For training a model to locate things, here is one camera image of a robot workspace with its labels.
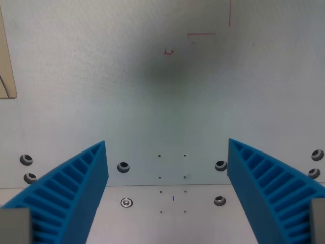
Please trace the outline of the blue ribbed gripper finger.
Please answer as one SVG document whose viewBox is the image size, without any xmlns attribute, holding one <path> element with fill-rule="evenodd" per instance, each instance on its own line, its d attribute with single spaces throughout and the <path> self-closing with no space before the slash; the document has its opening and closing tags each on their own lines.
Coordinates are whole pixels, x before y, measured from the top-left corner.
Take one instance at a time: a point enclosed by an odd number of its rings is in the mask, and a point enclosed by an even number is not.
<svg viewBox="0 0 325 244">
<path fill-rule="evenodd" d="M 49 171 L 2 209 L 31 211 L 34 243 L 86 243 L 108 178 L 101 141 Z"/>
<path fill-rule="evenodd" d="M 310 203 L 324 197 L 324 186 L 234 139 L 227 170 L 258 243 L 311 243 Z"/>
</svg>

